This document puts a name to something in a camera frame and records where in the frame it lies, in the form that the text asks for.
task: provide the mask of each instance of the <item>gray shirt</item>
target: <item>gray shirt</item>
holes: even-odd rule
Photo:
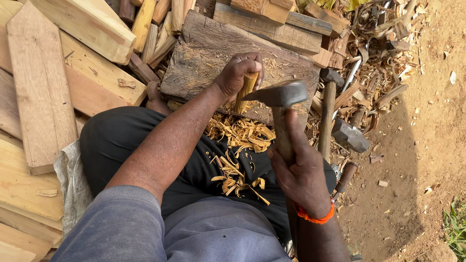
[[[291,261],[256,208],[224,197],[188,205],[165,221],[149,191],[114,186],[89,205],[50,260],[66,262]]]

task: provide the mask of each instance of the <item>person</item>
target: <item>person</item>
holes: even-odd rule
[[[246,183],[265,179],[265,189],[257,191],[269,206],[248,190],[241,198],[225,196],[211,181],[223,172],[210,157],[225,156],[227,144],[203,132],[217,108],[235,99],[246,72],[258,72],[257,89],[264,77],[261,54],[233,56],[175,112],[150,83],[147,108],[121,107],[92,117],[80,147],[96,198],[51,261],[290,261],[283,246],[292,238],[301,262],[349,261],[338,221],[329,216],[335,173],[308,144],[294,110],[285,120],[295,164],[287,166],[273,146],[266,153],[248,150],[249,157],[243,151],[237,159]],[[296,212],[287,213],[285,195]],[[290,231],[288,216],[297,230]]]

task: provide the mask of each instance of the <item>man's hand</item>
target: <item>man's hand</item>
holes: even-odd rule
[[[264,64],[260,53],[238,53],[223,68],[222,72],[214,79],[228,102],[236,98],[236,94],[243,87],[244,74],[247,72],[258,72],[254,90],[261,84],[264,78]]]
[[[285,123],[296,152],[296,163],[288,167],[277,149],[269,148],[267,155],[270,157],[278,184],[310,217],[323,218],[330,210],[330,196],[325,184],[322,155],[308,144],[295,110],[287,111]]]

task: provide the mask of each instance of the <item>hammer head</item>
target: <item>hammer head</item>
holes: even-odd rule
[[[370,143],[363,133],[356,127],[345,122],[343,119],[335,119],[332,136],[336,141],[347,145],[352,150],[362,153],[369,149]]]
[[[340,74],[330,68],[321,69],[319,76],[325,83],[334,81],[337,88],[340,88],[345,84],[345,80],[340,76]]]
[[[307,84],[304,80],[283,81],[249,93],[242,100],[258,100],[270,107],[289,107],[308,99]]]

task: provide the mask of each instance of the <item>green grass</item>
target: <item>green grass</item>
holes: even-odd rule
[[[466,199],[452,202],[450,212],[444,211],[445,241],[459,262],[466,262]]]

